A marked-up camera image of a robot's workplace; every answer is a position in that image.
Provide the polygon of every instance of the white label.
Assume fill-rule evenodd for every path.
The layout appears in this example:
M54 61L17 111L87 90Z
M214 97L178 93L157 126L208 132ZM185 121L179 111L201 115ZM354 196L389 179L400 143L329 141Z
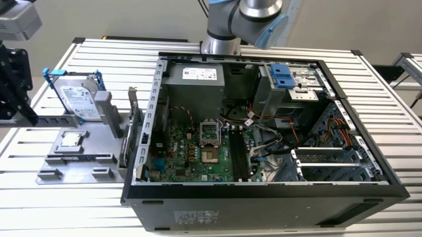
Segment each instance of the white label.
M181 210L174 211L175 223L186 224L217 224L220 210Z
M85 120L101 119L90 91L77 86L62 86L61 89L75 115Z
M249 112L249 117L253 118L256 116L256 113L253 111Z
M252 126L253 123L254 123L254 120L249 119L249 120L246 120L245 125Z
M184 79L190 80L217 80L216 68L185 68Z

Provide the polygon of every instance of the green circuit board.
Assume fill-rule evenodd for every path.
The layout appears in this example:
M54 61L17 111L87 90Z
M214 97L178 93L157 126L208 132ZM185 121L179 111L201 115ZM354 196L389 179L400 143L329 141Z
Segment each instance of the green circuit board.
M192 139L189 139L189 131L190 128L188 127L175 126L171 128L169 143L170 149L167 152L167 158L165 159L165 171L161 173L159 180L155 178L153 181L233 182L233 160L229 139L230 131L224 129L222 142L218 148L202 148L200 146L200 133L193 133ZM246 130L244 132L244 137L246 141L253 141L253 131ZM260 172L252 176L252 180L253 182L262 181Z

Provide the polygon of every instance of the metal panel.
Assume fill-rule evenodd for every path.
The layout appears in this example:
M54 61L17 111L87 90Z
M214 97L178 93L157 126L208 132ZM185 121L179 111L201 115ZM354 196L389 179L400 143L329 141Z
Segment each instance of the metal panel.
M149 97L159 51L198 52L197 43L169 43L87 39L62 60L69 71L103 72L113 103L129 112L127 87L137 85L139 98ZM244 56L321 59L341 82L360 117L369 128L392 167L399 171L412 198L346 229L300 230L297 236L404 237L422 236L422 140L421 130L408 112L385 89L377 76L357 56L346 50L273 48L252 46ZM34 106L43 114L61 114L55 94L45 85ZM58 129L13 129L0 157L0 230L6 235L147 235L131 208L119 204L123 184L45 185L35 183L45 155ZM292 236L286 230L198 232L196 236Z

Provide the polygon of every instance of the workbench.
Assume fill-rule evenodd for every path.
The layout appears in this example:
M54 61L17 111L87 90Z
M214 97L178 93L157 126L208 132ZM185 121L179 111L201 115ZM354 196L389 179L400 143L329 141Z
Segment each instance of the workbench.
M79 39L57 69L101 70L113 104L130 110L127 89L138 88L146 108L158 52L198 53L198 43ZM321 59L349 96L361 120L412 197L344 230L292 232L256 230L174 233L190 236L422 236L422 122L358 51L242 47L244 56ZM63 114L61 101L45 83L33 106L41 115ZM2 236L155 236L147 233L130 207L121 206L123 184L38 185L37 172L59 128L13 129L0 144Z

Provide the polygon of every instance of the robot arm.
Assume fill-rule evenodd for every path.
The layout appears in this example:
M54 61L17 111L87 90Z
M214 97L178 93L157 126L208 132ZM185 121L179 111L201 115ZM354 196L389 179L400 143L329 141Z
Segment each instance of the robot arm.
M282 0L210 0L202 53L237 55L241 39L261 49L276 45L288 26Z

